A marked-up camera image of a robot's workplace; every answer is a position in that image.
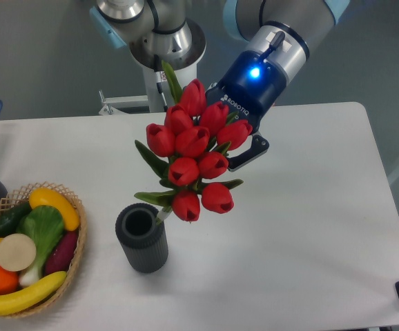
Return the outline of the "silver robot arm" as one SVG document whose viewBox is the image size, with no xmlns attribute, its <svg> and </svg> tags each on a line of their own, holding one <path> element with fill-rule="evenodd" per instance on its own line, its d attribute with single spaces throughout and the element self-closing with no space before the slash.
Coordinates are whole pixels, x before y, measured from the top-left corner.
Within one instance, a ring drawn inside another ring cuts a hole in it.
<svg viewBox="0 0 399 331">
<path fill-rule="evenodd" d="M 307 62 L 348 7 L 347 1 L 226 1 L 223 23 L 246 47 L 225 75 L 206 91 L 254 128 L 251 147 L 229 160 L 231 170 L 264 154 L 269 142 L 257 131 L 263 116 Z M 165 111 L 173 102 L 163 62 L 182 86 L 197 76 L 206 50 L 201 26 L 186 15 L 184 1 L 98 1 L 90 18 L 112 47 L 128 47 L 142 68 L 146 94 L 102 99 L 102 114 L 146 106 Z"/>
</svg>

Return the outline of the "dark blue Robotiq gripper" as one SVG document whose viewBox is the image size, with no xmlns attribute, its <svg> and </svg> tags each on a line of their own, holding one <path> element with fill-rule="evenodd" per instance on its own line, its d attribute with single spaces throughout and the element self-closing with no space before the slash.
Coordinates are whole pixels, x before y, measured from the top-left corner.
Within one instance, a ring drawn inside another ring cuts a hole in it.
<svg viewBox="0 0 399 331">
<path fill-rule="evenodd" d="M 217 85 L 206 91 L 207 104 L 218 101 L 238 112 L 238 119 L 246 119 L 257 132 L 262 117 L 286 87 L 286 77 L 276 65 L 260 61 L 254 51 L 244 51 L 233 62 Z M 235 172 L 269 149 L 269 142 L 260 134 L 252 134 L 251 146 L 235 157 L 228 157 L 228 170 Z"/>
</svg>

